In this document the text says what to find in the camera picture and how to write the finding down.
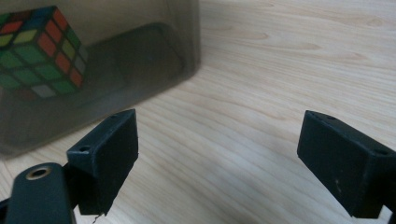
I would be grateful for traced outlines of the transparent grey storage box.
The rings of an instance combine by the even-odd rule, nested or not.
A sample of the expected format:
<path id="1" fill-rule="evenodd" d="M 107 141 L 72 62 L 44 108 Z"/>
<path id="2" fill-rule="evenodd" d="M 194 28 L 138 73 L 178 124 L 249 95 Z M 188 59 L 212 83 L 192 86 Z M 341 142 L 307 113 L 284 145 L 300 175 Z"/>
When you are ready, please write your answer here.
<path id="1" fill-rule="evenodd" d="M 0 160 L 172 87 L 200 63 L 199 0 L 0 0 L 0 14 L 50 6 L 88 52 L 83 84 L 32 101 L 0 90 Z"/>

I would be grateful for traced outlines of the multicoloured puzzle cube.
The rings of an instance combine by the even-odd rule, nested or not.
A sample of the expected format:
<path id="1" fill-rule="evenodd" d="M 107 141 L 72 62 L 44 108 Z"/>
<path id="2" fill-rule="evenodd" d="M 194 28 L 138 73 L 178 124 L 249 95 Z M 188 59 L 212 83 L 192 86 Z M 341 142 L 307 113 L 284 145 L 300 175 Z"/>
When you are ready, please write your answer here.
<path id="1" fill-rule="evenodd" d="M 27 101 L 75 93 L 87 61 L 56 6 L 0 14 L 0 90 Z"/>

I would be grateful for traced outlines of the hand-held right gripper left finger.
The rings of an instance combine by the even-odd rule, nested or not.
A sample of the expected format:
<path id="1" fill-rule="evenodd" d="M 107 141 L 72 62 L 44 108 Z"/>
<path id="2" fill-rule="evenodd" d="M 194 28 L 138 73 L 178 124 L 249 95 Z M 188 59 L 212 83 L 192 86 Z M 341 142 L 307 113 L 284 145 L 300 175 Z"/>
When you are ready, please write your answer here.
<path id="1" fill-rule="evenodd" d="M 111 115 L 66 152 L 66 183 L 82 215 L 105 215 L 138 158 L 136 113 Z"/>

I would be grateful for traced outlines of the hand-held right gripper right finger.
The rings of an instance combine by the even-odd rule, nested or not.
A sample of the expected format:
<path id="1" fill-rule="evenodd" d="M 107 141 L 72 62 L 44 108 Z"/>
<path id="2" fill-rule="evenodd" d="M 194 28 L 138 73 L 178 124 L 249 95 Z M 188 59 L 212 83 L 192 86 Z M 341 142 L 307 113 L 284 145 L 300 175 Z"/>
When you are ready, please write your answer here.
<path id="1" fill-rule="evenodd" d="M 396 151 L 340 119 L 307 110 L 297 155 L 352 217 L 396 219 Z"/>

